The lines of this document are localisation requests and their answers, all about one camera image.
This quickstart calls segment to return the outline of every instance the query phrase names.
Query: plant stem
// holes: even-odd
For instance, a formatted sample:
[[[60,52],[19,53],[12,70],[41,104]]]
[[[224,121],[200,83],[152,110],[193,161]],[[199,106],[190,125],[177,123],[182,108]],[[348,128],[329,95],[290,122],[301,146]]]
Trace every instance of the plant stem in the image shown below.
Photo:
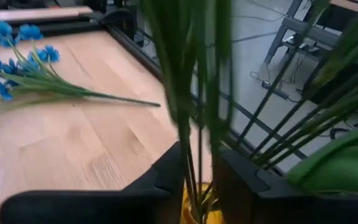
[[[94,91],[90,91],[87,89],[84,89],[80,86],[72,85],[69,83],[62,83],[62,82],[55,82],[51,80],[37,80],[35,78],[23,78],[23,77],[17,77],[15,75],[7,74],[4,72],[0,72],[0,76],[12,80],[14,82],[17,82],[20,85],[34,88],[37,90],[49,90],[54,91],[57,93],[61,93],[64,95],[71,95],[71,96],[93,96],[93,97],[99,97],[99,98],[108,98],[112,100],[121,100],[131,103],[139,103],[142,105],[149,105],[149,106],[157,106],[160,107],[161,105],[158,103],[153,103],[149,101],[142,101],[142,100],[135,100],[131,98],[125,98],[120,96],[113,96],[105,93],[98,93]]]
[[[6,40],[7,40],[8,44],[12,47],[12,50],[15,53],[15,56],[17,57],[17,59],[20,62],[22,61],[22,59],[27,61],[27,59],[18,51],[18,49],[15,47],[15,45],[13,45],[13,43],[10,40],[8,40],[8,39],[6,39]]]
[[[211,210],[212,208],[212,204],[214,202],[214,191],[212,191],[211,195],[209,196],[208,198],[208,204],[207,204],[207,207],[206,207],[206,211],[205,211],[205,214],[204,214],[204,224],[207,224],[207,221],[208,221],[208,213],[209,211]]]
[[[143,100],[136,100],[136,99],[125,98],[125,97],[120,97],[120,96],[113,96],[113,95],[93,92],[93,91],[89,91],[89,90],[84,92],[83,94],[86,95],[86,96],[95,96],[95,97],[99,97],[99,98],[107,98],[107,99],[112,99],[112,100],[121,100],[121,101],[126,101],[126,102],[131,102],[131,103],[138,103],[138,104],[148,105],[148,106],[156,106],[156,107],[161,106],[159,103],[154,103],[154,102],[150,102],[150,101],[143,101]]]
[[[189,161],[189,150],[187,149],[190,146],[190,124],[189,124],[190,116],[186,111],[180,110],[177,113],[177,121],[178,121],[178,132],[179,132],[179,139],[180,139],[180,147],[181,147],[181,160],[183,163],[183,171],[186,180],[186,188],[189,194],[190,204],[191,207],[198,211],[199,206],[197,206],[196,200],[196,193],[195,189],[195,180],[191,178],[191,172],[189,166],[192,166]],[[193,214],[193,218],[199,223],[201,217],[199,217],[199,213],[196,212]]]
[[[63,101],[63,100],[71,100],[74,98],[79,98],[79,97],[60,95],[60,96],[50,97],[47,99],[39,99],[39,100],[34,100],[34,101],[22,102],[22,103],[14,103],[11,105],[4,105],[4,106],[0,107],[0,113],[15,110],[18,108],[23,108],[25,106],[32,106],[32,105],[37,105],[37,104],[41,104],[41,103],[52,103],[52,102]]]

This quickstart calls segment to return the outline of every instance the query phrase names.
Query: black cable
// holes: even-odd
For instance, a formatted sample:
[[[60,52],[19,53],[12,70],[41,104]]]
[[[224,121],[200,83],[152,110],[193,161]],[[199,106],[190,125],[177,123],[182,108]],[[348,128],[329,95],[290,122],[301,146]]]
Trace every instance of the black cable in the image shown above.
[[[269,67],[267,64],[266,64],[266,70],[267,70],[268,80],[263,80],[263,79],[259,78],[259,73],[255,72],[255,71],[250,71],[249,76],[251,76],[252,78],[256,78],[259,81],[262,81],[262,82],[266,81],[266,82],[270,83],[272,77],[270,76],[270,71],[269,71]]]
[[[254,1],[250,1],[250,0],[248,0],[248,1],[251,2],[251,3],[254,3],[255,5],[257,5],[259,7],[269,9],[269,10],[271,10],[273,12],[276,12],[276,13],[280,14],[281,16],[278,17],[277,19],[266,19],[266,18],[262,18],[262,17],[259,17],[259,16],[243,16],[243,15],[238,15],[238,16],[233,16],[233,17],[244,18],[244,19],[258,19],[258,20],[265,21],[265,22],[277,22],[277,21],[279,21],[280,19],[282,19],[282,18],[284,18],[286,16],[286,14],[281,13],[281,12],[275,10],[275,9],[270,8],[270,7],[264,6],[263,4],[260,4],[260,3],[254,2]],[[305,4],[303,5],[303,7],[301,9],[297,10],[297,12],[305,10],[308,7],[309,1],[310,1],[310,6],[311,6],[311,0],[307,0],[305,2]]]
[[[287,100],[289,100],[289,101],[291,101],[291,102],[294,102],[294,103],[299,103],[299,101],[296,101],[296,100],[293,100],[293,99],[291,99],[291,98],[287,98]]]

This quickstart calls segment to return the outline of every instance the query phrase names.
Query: wooden table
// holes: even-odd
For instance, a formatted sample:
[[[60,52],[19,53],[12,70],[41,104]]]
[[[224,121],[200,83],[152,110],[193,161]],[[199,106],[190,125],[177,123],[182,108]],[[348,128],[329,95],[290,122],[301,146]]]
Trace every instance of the wooden table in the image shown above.
[[[66,80],[93,90],[156,101],[161,108],[105,101],[69,101],[0,114],[0,203],[30,189],[122,189],[175,141],[163,86],[105,32],[51,37]],[[27,54],[30,42],[18,49]],[[14,57],[0,47],[0,59]],[[191,145],[196,159],[197,132]],[[204,180],[210,161],[204,156]]]
[[[45,19],[75,16],[79,13],[92,12],[89,7],[66,7],[52,9],[0,10],[0,20],[16,21],[26,19]]]
[[[358,3],[348,0],[331,0],[331,4],[358,12]]]

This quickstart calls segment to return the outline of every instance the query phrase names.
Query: black plastic part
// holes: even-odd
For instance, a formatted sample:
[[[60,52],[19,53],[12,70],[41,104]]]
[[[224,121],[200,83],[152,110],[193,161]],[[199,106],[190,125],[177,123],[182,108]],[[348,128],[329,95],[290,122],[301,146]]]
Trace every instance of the black plastic part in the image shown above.
[[[8,198],[2,224],[179,223],[183,196],[180,145],[175,143],[121,191],[29,191]]]
[[[227,224],[358,223],[358,197],[305,195],[232,150],[223,151],[216,165]]]

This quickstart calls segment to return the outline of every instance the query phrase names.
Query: green plant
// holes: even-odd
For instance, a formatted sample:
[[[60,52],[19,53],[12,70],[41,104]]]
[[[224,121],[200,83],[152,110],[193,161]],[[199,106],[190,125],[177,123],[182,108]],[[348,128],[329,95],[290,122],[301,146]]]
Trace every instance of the green plant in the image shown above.
[[[329,6],[329,0],[315,0],[313,4],[313,16],[310,19],[308,28],[301,34],[302,38],[308,33],[319,15]],[[178,127],[181,147],[184,152],[185,180],[189,198],[191,199],[193,217],[199,223],[206,223],[207,216],[205,214],[208,213],[211,203],[216,196],[214,191],[212,191],[209,200],[205,199],[208,190],[214,189],[214,178],[208,190],[205,192],[201,191],[201,131],[203,128],[208,129],[214,174],[215,162],[220,153],[221,139],[228,132],[232,121],[235,77],[232,69],[231,7],[231,1],[228,0],[145,0],[141,2],[141,8],[150,24],[155,49],[160,59],[169,112],[172,120],[174,120]],[[210,44],[211,42],[214,43],[214,47],[208,49],[206,47],[207,43]],[[284,69],[277,75],[271,89],[269,89],[254,116],[244,128],[238,142],[233,147],[234,150],[239,149],[242,138],[246,136],[273,90],[280,83],[284,71],[289,66],[295,52],[290,52],[289,59],[284,64]],[[273,135],[286,124],[319,88],[332,80],[346,65],[357,59],[358,18],[343,32],[337,46],[328,55],[327,62],[321,69],[311,90],[279,122],[273,132],[256,147],[255,151],[249,156],[249,159],[257,165],[269,169],[310,142],[317,135],[342,121],[355,110],[358,110],[358,85],[352,89],[355,82],[358,81],[357,74],[342,87],[335,90],[315,110],[286,132],[275,144],[262,152],[262,149],[271,140]],[[190,88],[194,67],[197,67],[195,77],[198,83],[198,101],[196,104],[193,103]],[[228,80],[229,83],[229,103],[225,118],[219,117],[219,108],[222,107],[219,100],[219,90],[221,89],[221,80],[223,79]],[[350,93],[345,94],[349,89],[352,89]],[[314,118],[318,113],[321,113],[321,116]],[[200,174],[198,187],[189,144],[190,118],[196,120],[199,128],[200,144],[198,146],[198,159],[200,161],[198,171]],[[322,158],[311,157],[301,162],[301,164],[307,163],[312,159],[319,160]],[[331,159],[335,159],[335,154],[326,162],[329,163]],[[341,161],[336,162],[339,167],[346,165],[341,164]],[[314,167],[309,166],[309,168],[305,168],[303,166],[301,169],[298,166],[294,169],[300,175],[302,172],[308,172],[309,169],[316,169],[316,166],[318,166],[316,164],[318,163],[314,163]],[[338,190],[347,190],[346,184],[342,184]]]

